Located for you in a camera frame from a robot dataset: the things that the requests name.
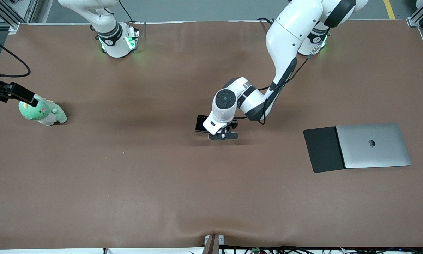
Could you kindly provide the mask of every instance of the plush toy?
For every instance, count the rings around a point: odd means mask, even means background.
[[[46,100],[39,95],[34,95],[34,99],[39,101],[35,108],[24,102],[18,104],[18,109],[23,117],[28,120],[38,121],[46,126],[51,126],[55,122],[63,123],[67,121],[67,116],[62,108],[52,100]]]

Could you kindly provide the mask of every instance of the laptop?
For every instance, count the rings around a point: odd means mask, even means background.
[[[337,125],[345,168],[412,165],[397,123]]]

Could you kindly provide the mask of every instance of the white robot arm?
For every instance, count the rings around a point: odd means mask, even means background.
[[[251,121],[265,119],[295,70],[296,54],[313,28],[319,23],[336,27],[349,18],[355,7],[356,0],[290,2],[266,34],[266,47],[276,68],[276,75],[266,93],[261,93],[244,77],[231,79],[216,93],[212,111],[203,123],[204,128],[218,139],[231,139],[226,132],[237,108]]]
[[[349,11],[349,13],[346,16],[349,17],[352,13],[360,11],[363,7],[365,7],[367,3],[368,3],[368,0],[356,0],[354,10]],[[312,55],[315,55],[319,52],[319,50],[321,50],[322,47],[324,47],[324,41],[326,40],[326,37],[330,29],[330,27],[328,26],[329,24],[326,25],[324,24],[324,22],[325,21],[319,21],[318,24],[316,24],[316,26],[308,34],[307,38],[302,43],[301,47],[298,50],[298,53],[304,56],[308,56],[310,52],[313,51]]]
[[[58,0],[58,2],[87,19],[98,34],[102,48],[113,58],[122,58],[136,50],[138,31],[123,22],[117,22],[107,11],[118,0]]]

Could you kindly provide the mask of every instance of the smartphone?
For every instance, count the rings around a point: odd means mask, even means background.
[[[207,129],[203,126],[203,123],[207,119],[208,116],[198,115],[197,121],[195,122],[195,131],[196,132],[205,132],[208,133]]]

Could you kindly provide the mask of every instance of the yellow floor line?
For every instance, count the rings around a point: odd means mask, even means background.
[[[392,5],[390,4],[390,0],[384,0],[385,8],[387,9],[388,17],[390,19],[395,19],[395,14],[393,13]]]

